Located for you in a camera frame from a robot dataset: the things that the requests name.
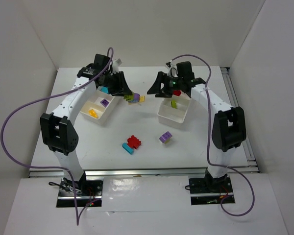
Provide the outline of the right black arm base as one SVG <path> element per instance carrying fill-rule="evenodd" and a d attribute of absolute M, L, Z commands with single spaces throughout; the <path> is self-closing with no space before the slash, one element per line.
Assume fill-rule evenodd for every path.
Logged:
<path fill-rule="evenodd" d="M 229 177 L 224 183 L 214 188 L 206 186 L 204 178 L 189 178 L 189 184 L 184 187 L 190 193 L 191 205 L 216 205 L 223 200 L 224 204 L 234 204 L 235 197 Z"/>

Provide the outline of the lime green lego brick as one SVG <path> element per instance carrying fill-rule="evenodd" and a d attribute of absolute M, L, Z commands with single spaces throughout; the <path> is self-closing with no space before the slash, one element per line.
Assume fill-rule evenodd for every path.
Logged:
<path fill-rule="evenodd" d="M 124 95 L 124 100 L 127 101 L 127 102 L 132 102 L 134 100 L 134 95 Z"/>

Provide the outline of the purple curved lego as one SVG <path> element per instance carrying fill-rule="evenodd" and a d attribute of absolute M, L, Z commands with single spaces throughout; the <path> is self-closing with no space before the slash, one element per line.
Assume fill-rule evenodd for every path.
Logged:
<path fill-rule="evenodd" d="M 140 101 L 140 95 L 138 93 L 134 93 L 134 100 L 130 103 L 137 103 Z"/>

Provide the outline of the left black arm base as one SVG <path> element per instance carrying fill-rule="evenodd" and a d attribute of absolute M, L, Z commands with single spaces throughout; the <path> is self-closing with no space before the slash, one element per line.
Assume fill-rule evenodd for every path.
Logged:
<path fill-rule="evenodd" d="M 49 186 L 58 187 L 57 208 L 74 207 L 74 190 L 62 179 L 60 183 L 49 182 Z M 102 206 L 103 178 L 86 181 L 85 189 L 76 189 L 77 206 L 83 208 L 87 204 L 89 207 Z"/>

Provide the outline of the purple lego plate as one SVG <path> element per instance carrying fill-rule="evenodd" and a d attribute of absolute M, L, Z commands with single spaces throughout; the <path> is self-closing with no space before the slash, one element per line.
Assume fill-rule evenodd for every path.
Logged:
<path fill-rule="evenodd" d="M 102 99 L 102 100 L 100 101 L 100 104 L 101 104 L 103 107 L 107 107 L 107 106 L 109 105 L 109 101 L 106 100 L 106 99 Z"/>

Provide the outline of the pale yellow lego plate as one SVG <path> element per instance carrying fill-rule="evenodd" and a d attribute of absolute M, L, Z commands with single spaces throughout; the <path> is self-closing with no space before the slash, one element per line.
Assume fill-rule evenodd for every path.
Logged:
<path fill-rule="evenodd" d="M 133 100 L 128 102 L 129 105 L 133 105 L 133 104 L 138 104 L 138 103 L 143 103 L 145 102 L 145 96 L 140 96 L 138 100 Z"/>

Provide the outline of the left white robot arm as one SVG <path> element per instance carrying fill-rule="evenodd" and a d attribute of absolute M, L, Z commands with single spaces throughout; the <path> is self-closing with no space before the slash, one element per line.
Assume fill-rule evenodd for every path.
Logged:
<path fill-rule="evenodd" d="M 86 174 L 80 166 L 76 147 L 79 136 L 74 128 L 78 113 L 98 87 L 106 87 L 112 96 L 130 95 L 121 60 L 96 54 L 93 63 L 82 67 L 77 73 L 71 93 L 50 114 L 43 113 L 40 126 L 43 143 L 57 157 L 64 172 L 66 185 L 85 191 Z"/>

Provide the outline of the yellow lego base piece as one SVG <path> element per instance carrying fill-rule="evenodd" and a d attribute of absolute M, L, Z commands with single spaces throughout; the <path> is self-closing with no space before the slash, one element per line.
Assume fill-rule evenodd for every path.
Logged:
<path fill-rule="evenodd" d="M 93 118 L 98 118 L 98 115 L 94 109 L 90 109 L 88 112 L 89 112 L 89 115 L 92 116 Z"/>

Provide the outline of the green leaf lego piece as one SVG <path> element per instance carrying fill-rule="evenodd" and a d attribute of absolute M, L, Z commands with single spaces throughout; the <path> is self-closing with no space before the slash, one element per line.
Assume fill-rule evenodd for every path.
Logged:
<path fill-rule="evenodd" d="M 177 109 L 176 100 L 174 100 L 174 99 L 171 100 L 171 107 L 174 108 L 174 109 Z"/>

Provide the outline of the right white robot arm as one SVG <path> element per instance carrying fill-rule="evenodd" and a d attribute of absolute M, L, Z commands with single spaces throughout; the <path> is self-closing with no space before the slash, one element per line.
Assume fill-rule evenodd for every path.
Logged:
<path fill-rule="evenodd" d="M 218 190 L 226 181 L 228 167 L 235 150 L 246 140 L 245 114 L 241 107 L 223 101 L 207 86 L 207 81 L 195 77 L 189 61 L 173 66 L 168 72 L 158 72 L 147 94 L 171 98 L 182 91 L 197 101 L 208 112 L 207 162 L 204 184 L 211 191 Z"/>

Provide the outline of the red curved lego brick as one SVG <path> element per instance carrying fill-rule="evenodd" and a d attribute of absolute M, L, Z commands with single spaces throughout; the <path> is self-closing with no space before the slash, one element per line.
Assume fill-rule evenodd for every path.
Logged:
<path fill-rule="evenodd" d="M 175 90 L 173 91 L 173 95 L 175 96 L 180 96 L 182 94 L 182 91 L 181 90 Z"/>

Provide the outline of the large teal curved lego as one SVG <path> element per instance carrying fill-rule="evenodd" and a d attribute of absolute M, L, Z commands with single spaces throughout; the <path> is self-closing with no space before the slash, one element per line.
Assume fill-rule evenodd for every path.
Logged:
<path fill-rule="evenodd" d="M 101 87 L 100 91 L 105 94 L 110 94 L 107 87 Z"/>

